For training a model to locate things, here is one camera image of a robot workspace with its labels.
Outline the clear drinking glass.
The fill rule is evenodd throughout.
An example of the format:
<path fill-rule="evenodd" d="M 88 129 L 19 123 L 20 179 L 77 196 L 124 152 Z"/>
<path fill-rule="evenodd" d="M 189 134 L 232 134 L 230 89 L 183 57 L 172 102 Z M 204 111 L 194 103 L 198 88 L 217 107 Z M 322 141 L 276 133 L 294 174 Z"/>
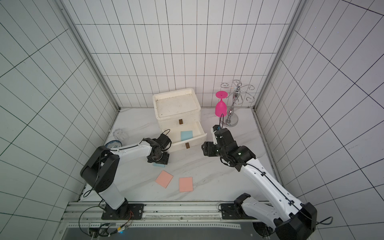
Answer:
<path fill-rule="evenodd" d="M 115 140 L 120 141 L 120 142 L 124 142 L 124 141 L 127 141 L 129 139 L 128 134 L 125 133 L 123 129 L 114 130 L 113 136 L 114 136 Z"/>

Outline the cabinet drawer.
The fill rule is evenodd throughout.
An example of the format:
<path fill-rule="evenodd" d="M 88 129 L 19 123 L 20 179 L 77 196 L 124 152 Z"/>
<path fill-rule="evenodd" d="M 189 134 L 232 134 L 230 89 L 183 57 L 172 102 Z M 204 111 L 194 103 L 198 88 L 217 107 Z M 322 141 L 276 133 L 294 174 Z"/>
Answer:
<path fill-rule="evenodd" d="M 201 146 L 207 139 L 207 133 L 204 132 L 200 122 L 194 122 L 171 128 L 168 137 L 172 142 L 168 152 L 172 153 Z"/>

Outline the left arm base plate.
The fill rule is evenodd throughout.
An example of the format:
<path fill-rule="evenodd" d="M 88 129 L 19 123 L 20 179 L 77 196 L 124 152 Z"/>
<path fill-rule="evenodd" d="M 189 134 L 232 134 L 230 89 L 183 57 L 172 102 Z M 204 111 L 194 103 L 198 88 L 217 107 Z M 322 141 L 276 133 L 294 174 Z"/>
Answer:
<path fill-rule="evenodd" d="M 123 203 L 117 210 L 112 209 L 108 204 L 104 207 L 102 220 L 141 220 L 144 212 L 144 204 Z"/>

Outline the aluminium mounting rail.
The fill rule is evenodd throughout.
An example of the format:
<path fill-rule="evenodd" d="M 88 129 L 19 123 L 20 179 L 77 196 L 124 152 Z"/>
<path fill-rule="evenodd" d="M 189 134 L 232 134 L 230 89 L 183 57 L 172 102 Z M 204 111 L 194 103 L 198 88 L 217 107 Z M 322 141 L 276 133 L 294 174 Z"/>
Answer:
<path fill-rule="evenodd" d="M 144 204 L 141 220 L 102 220 L 105 203 L 69 203 L 61 220 L 65 228 L 78 227 L 89 230 L 130 228 L 226 228 L 241 229 L 242 223 L 265 225 L 259 220 L 223 220 L 218 210 L 219 204 L 233 202 L 131 202 Z"/>

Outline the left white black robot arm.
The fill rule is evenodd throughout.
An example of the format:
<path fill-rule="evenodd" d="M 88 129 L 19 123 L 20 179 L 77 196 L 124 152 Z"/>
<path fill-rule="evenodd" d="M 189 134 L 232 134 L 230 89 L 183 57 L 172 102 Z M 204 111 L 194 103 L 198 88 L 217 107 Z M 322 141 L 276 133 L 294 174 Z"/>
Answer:
<path fill-rule="evenodd" d="M 122 160 L 147 159 L 148 163 L 168 164 L 171 139 L 164 133 L 144 138 L 138 144 L 119 148 L 98 147 L 80 171 L 80 176 L 105 202 L 102 220 L 140 220 L 144 204 L 129 203 L 118 190 L 115 178 L 123 172 Z"/>

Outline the pink plastic goblet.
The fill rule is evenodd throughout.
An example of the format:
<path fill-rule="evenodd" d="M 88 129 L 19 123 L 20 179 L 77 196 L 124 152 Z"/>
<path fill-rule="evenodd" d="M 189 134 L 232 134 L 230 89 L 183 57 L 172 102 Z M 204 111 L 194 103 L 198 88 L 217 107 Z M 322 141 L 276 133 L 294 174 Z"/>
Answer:
<path fill-rule="evenodd" d="M 219 99 L 219 102 L 215 108 L 215 114 L 217 117 L 225 117 L 227 115 L 227 105 L 224 102 L 224 99 L 228 97 L 228 93 L 225 91 L 219 91 L 216 93 L 216 97 Z"/>

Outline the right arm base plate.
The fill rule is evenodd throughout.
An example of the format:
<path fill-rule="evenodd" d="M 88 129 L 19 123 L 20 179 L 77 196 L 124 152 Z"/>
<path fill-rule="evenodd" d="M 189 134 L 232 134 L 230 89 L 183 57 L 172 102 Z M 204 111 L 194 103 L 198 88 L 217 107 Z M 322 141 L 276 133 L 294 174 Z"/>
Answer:
<path fill-rule="evenodd" d="M 243 209 L 236 204 L 219 204 L 219 212 L 222 214 L 223 220 L 255 220 L 256 218 L 250 217 L 245 214 Z"/>

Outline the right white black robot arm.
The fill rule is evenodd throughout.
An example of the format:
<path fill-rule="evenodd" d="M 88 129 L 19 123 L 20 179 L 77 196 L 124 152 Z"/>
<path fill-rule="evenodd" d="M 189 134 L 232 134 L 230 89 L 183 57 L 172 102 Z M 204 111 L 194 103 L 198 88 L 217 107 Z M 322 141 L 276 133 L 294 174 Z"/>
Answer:
<path fill-rule="evenodd" d="M 213 141 L 202 144 L 204 156 L 218 157 L 224 165 L 248 177 L 270 202 L 266 205 L 244 193 L 234 201 L 238 214 L 259 220 L 266 226 L 267 235 L 275 233 L 281 240 L 308 239 L 316 229 L 317 209 L 290 194 L 248 147 L 237 145 L 230 130 L 215 125 L 211 132 Z"/>

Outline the pink sticky notes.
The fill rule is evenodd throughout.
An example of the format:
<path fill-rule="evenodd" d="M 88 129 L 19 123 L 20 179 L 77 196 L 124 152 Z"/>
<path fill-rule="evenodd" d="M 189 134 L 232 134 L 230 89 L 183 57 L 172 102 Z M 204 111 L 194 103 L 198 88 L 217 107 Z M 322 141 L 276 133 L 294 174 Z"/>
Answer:
<path fill-rule="evenodd" d="M 166 171 L 162 171 L 159 176 L 156 178 L 155 182 L 160 185 L 161 187 L 163 188 L 167 188 L 169 183 L 172 181 L 173 179 L 173 175 L 169 174 L 168 172 Z"/>
<path fill-rule="evenodd" d="M 179 192 L 192 192 L 194 190 L 194 183 L 192 177 L 179 178 Z"/>

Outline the chrome glass holder stand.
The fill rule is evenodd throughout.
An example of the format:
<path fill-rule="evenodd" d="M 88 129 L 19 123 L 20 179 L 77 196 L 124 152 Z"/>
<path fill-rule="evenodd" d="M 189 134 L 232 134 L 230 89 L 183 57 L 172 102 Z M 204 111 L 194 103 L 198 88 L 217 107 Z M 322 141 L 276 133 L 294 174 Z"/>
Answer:
<path fill-rule="evenodd" d="M 229 83 L 221 83 L 221 88 L 231 90 L 229 97 L 232 98 L 232 104 L 227 111 L 227 116 L 221 122 L 226 127 L 234 127 L 239 122 L 239 117 L 235 113 L 235 106 L 242 105 L 244 100 L 248 103 L 253 103 L 255 97 L 249 91 L 255 90 L 255 87 L 251 84 L 243 85 L 240 80 L 233 80 L 231 85 Z"/>

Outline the blue sticky notes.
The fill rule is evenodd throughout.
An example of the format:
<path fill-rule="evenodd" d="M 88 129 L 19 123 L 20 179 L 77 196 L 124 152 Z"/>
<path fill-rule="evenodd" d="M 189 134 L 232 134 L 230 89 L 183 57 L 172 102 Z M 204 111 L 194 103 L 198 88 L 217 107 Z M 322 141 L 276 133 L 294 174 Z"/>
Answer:
<path fill-rule="evenodd" d="M 181 131 L 181 141 L 186 141 L 194 137 L 193 131 Z"/>
<path fill-rule="evenodd" d="M 157 164 L 157 163 L 153 163 L 153 166 L 154 167 L 160 167 L 160 168 L 165 168 L 166 165 L 163 165 L 163 164 Z"/>

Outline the white plastic drawer cabinet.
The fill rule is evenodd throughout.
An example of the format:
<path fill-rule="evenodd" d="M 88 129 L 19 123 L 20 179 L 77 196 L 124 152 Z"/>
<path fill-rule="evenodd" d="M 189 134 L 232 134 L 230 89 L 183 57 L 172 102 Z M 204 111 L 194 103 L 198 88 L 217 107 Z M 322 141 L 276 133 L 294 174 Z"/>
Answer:
<path fill-rule="evenodd" d="M 201 125 L 201 106 L 192 88 L 153 95 L 153 104 L 161 130 Z"/>

